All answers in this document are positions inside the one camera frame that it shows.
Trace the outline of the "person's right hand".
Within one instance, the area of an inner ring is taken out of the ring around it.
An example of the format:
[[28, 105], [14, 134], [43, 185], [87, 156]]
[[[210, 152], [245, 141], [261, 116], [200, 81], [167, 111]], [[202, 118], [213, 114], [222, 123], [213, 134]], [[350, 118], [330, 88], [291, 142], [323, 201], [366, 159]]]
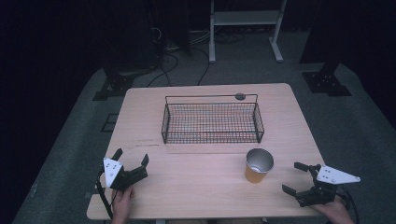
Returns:
[[320, 212], [332, 224], [354, 224], [343, 200], [339, 196], [336, 196], [330, 203], [314, 204], [311, 205], [311, 208]]

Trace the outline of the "black stand base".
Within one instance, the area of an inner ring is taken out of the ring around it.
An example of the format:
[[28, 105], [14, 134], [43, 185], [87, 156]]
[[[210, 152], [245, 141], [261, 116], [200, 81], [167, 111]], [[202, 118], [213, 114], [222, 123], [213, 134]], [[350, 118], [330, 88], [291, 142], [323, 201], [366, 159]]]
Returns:
[[335, 76], [339, 62], [326, 62], [319, 71], [303, 72], [304, 80], [312, 93], [327, 93], [331, 97], [350, 96], [351, 93]]
[[112, 62], [106, 62], [103, 65], [106, 80], [101, 88], [94, 96], [94, 101], [104, 101], [108, 97], [124, 96], [125, 93], [132, 88], [134, 83], [133, 76], [123, 76], [118, 72], [116, 66]]

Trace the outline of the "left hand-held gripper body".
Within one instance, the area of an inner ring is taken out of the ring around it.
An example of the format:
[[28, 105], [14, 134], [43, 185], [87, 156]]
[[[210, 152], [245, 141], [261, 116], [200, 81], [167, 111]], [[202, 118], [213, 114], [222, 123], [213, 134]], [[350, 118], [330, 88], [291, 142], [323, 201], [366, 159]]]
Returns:
[[125, 171], [121, 162], [113, 161], [110, 158], [104, 158], [103, 165], [106, 186], [111, 189], [126, 190], [148, 176], [147, 166], [140, 165], [132, 171]]

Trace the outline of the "person's left hand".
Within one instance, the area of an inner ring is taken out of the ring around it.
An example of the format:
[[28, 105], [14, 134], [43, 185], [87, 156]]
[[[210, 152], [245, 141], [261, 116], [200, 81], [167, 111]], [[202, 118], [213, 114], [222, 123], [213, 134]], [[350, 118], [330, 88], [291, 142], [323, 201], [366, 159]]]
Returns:
[[126, 190], [113, 190], [112, 198], [113, 218], [111, 224], [127, 224], [132, 211], [134, 187], [130, 186]]

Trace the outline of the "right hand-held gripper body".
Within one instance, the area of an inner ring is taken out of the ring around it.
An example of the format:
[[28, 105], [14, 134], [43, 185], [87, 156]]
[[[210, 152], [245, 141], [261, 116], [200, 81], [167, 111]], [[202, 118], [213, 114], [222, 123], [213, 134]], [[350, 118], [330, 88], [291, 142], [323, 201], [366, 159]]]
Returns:
[[327, 165], [308, 165], [307, 172], [313, 177], [314, 186], [298, 192], [295, 199], [301, 207], [330, 203], [334, 200], [337, 188], [343, 184], [358, 183], [358, 176], [345, 173]]

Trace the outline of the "white metal stand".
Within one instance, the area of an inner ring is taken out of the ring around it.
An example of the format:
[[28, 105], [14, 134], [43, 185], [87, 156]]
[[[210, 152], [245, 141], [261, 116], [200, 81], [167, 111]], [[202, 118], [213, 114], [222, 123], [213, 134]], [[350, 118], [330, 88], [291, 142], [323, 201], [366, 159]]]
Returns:
[[284, 61], [277, 44], [277, 39], [283, 21], [288, 0], [281, 0], [278, 10], [262, 11], [216, 11], [215, 0], [210, 3], [208, 61], [216, 61], [215, 28], [218, 26], [244, 26], [244, 25], [274, 25], [275, 30], [269, 37], [269, 43], [278, 63]]

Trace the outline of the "orange cup with metal inside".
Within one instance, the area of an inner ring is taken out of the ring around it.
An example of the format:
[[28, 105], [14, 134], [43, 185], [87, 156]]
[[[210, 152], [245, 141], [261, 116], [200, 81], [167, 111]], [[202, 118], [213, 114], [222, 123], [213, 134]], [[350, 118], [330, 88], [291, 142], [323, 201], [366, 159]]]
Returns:
[[274, 168], [272, 154], [264, 148], [253, 148], [246, 155], [245, 178], [250, 183], [260, 183]]

